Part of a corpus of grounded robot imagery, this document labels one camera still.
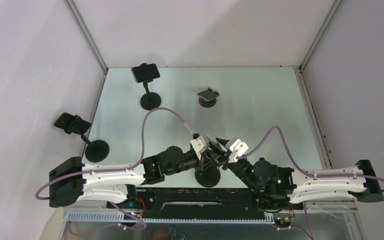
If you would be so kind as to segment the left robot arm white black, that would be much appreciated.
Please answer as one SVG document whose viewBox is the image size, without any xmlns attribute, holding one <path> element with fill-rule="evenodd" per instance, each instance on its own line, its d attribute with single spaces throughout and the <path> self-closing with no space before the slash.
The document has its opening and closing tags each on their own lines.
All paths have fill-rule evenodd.
<svg viewBox="0 0 384 240">
<path fill-rule="evenodd" d="M 104 201 L 133 208 L 138 202 L 137 186 L 154 185 L 166 176 L 195 170 L 195 179 L 212 188 L 220 179 L 220 170 L 206 159 L 204 166 L 193 149 L 183 152 L 177 146 L 150 157 L 137 166 L 132 164 L 100 167 L 71 157 L 49 172 L 49 206 L 66 207 L 79 201 Z"/>
</svg>

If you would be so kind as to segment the small teal phone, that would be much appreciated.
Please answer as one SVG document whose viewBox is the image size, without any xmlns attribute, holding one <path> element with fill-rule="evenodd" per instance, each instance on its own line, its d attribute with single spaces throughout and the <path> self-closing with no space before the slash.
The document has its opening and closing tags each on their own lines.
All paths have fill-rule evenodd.
<svg viewBox="0 0 384 240">
<path fill-rule="evenodd" d="M 206 103 L 209 103 L 209 102 L 213 102 L 214 100 L 216 100 L 220 96 L 220 93 L 209 87 L 206 90 L 203 90 L 203 91 L 197 93 L 197 96 L 200 100 L 202 100 Z"/>
</svg>

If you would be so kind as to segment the black round-base phone stand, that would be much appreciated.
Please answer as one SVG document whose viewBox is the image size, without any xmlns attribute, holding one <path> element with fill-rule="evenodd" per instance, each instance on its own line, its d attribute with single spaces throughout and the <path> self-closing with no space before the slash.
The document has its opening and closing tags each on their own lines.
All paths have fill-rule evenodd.
<svg viewBox="0 0 384 240">
<path fill-rule="evenodd" d="M 195 168 L 194 177 L 201 186 L 212 188 L 220 182 L 221 173 L 213 160 L 207 159 L 203 165 Z"/>
</svg>

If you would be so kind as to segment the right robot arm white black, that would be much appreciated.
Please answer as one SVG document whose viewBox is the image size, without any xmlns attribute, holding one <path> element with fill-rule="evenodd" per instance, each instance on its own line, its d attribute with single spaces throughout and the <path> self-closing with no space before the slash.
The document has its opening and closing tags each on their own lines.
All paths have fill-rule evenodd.
<svg viewBox="0 0 384 240">
<path fill-rule="evenodd" d="M 218 160 L 221 166 L 277 209 L 284 209 L 289 204 L 329 198 L 356 199 L 361 203 L 384 201 L 380 179 L 367 159 L 346 168 L 304 170 L 279 167 L 263 157 L 251 164 L 244 157 L 248 145 L 238 138 L 216 138 L 215 142 L 224 153 L 224 160 Z"/>
</svg>

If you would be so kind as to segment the black smartphone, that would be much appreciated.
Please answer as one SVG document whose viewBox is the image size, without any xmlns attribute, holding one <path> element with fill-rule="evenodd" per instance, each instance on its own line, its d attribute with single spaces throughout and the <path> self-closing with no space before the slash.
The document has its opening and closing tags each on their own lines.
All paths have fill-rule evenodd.
<svg viewBox="0 0 384 240">
<path fill-rule="evenodd" d="M 205 139 L 207 140 L 208 144 L 209 144 L 209 148 L 211 149 L 211 151 L 213 151 L 214 153 L 218 154 L 218 155 L 222 155 L 226 150 L 224 149 L 224 147 L 221 145 L 220 142 L 217 141 L 216 138 L 206 134 L 205 135 Z"/>
</svg>

